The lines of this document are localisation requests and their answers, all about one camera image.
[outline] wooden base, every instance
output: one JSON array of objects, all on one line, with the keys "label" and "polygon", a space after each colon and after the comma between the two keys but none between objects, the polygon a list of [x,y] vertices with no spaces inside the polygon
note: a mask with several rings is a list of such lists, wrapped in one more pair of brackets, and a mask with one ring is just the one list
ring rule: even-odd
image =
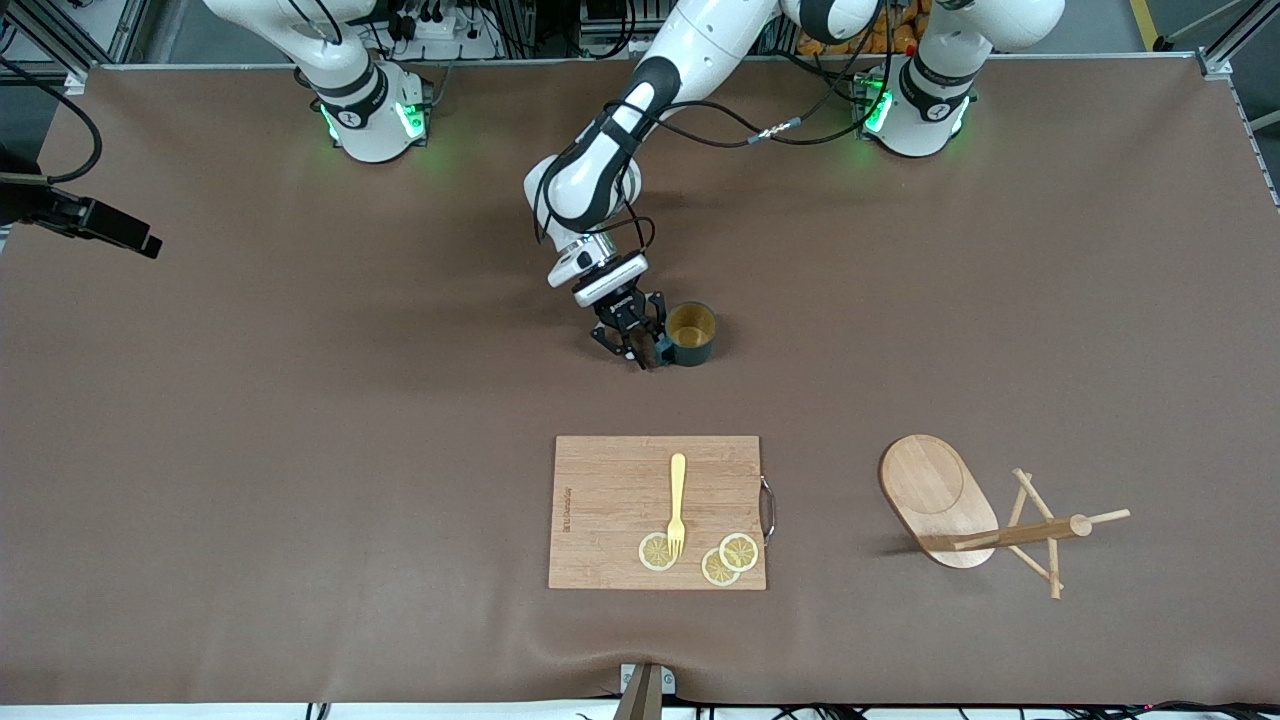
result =
[{"label": "wooden base", "polygon": [[960,454],[933,436],[908,436],[881,461],[881,487],[908,532],[933,560],[975,568],[996,552],[952,550],[956,537],[1000,529],[996,511]]}]

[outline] green led light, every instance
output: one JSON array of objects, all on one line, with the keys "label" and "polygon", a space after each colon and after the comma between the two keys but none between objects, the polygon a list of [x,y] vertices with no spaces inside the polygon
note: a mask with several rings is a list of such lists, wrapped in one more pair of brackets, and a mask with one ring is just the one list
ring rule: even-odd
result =
[{"label": "green led light", "polygon": [[960,102],[960,108],[956,109],[956,122],[954,126],[951,126],[951,135],[960,132],[960,128],[964,127],[964,111],[968,109],[969,109],[969,99],[965,97],[964,102]]},{"label": "green led light", "polygon": [[884,127],[884,118],[888,117],[888,109],[893,105],[893,91],[886,90],[884,96],[881,101],[876,104],[872,109],[872,114],[867,117],[867,123],[863,124],[868,132],[879,132],[879,128]]},{"label": "green led light", "polygon": [[406,108],[399,102],[396,104],[396,114],[399,115],[401,124],[404,126],[404,132],[410,137],[419,137],[422,135],[422,111],[413,108],[412,105]]}]

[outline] cable connector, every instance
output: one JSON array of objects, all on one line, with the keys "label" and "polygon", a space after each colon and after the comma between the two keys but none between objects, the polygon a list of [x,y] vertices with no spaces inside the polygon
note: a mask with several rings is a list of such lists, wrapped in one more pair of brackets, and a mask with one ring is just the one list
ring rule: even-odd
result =
[{"label": "cable connector", "polygon": [[790,120],[787,120],[785,123],[776,124],[776,126],[773,126],[771,128],[764,128],[760,132],[758,132],[758,133],[753,135],[751,137],[746,138],[746,143],[748,145],[755,145],[756,142],[760,142],[762,140],[769,140],[771,137],[773,137],[774,135],[778,135],[780,132],[788,131],[788,129],[791,129],[794,127],[799,127],[801,122],[803,120],[800,118],[791,118]]}]

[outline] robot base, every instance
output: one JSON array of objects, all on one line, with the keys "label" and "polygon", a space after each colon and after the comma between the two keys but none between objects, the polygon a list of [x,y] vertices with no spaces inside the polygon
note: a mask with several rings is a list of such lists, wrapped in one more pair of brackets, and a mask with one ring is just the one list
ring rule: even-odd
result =
[{"label": "robot base", "polygon": [[385,163],[399,158],[410,147],[426,146],[431,123],[434,87],[416,73],[394,63],[378,63],[389,83],[387,100],[375,110],[364,128],[348,128],[330,118],[329,137],[361,163]]},{"label": "robot base", "polygon": [[[855,118],[861,117],[865,108],[876,101],[881,85],[884,82],[883,78],[883,68],[858,76],[854,90],[856,97],[864,100],[864,104],[854,108]],[[954,111],[947,105],[940,105],[940,111],[947,113],[941,120],[922,118],[920,111],[902,99],[899,74],[895,72],[888,81],[888,88],[884,90],[881,104],[863,124],[861,137],[874,138],[888,151],[906,158],[924,158],[946,147],[947,141],[960,132],[964,113],[968,109],[969,99],[966,97]]]}]

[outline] plastic fork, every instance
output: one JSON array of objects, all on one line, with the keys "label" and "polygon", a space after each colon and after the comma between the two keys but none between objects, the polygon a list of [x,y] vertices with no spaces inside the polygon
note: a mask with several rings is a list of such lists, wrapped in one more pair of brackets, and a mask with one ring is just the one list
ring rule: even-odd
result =
[{"label": "plastic fork", "polygon": [[680,560],[685,550],[685,521],[680,518],[680,507],[685,502],[685,455],[671,456],[671,523],[667,524],[667,552],[671,559]]}]

